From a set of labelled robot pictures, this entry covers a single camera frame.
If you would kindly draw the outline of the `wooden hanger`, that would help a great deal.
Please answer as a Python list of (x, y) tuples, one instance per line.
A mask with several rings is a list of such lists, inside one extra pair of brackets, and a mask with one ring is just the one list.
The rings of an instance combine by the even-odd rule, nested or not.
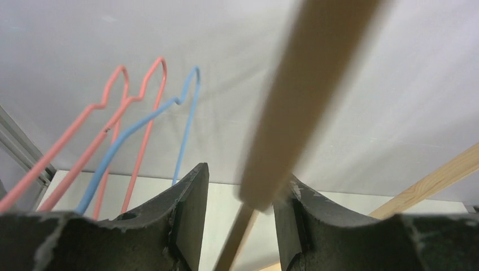
[(264, 102), (238, 192), (241, 207), (216, 262), (230, 270), (259, 211), (288, 176), (338, 89), (379, 1), (304, 1)]

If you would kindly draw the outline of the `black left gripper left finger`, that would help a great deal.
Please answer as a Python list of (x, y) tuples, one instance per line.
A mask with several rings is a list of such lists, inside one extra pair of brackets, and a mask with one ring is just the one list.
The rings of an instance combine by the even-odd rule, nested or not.
[(209, 170), (113, 220), (75, 212), (1, 214), (2, 270), (198, 270)]

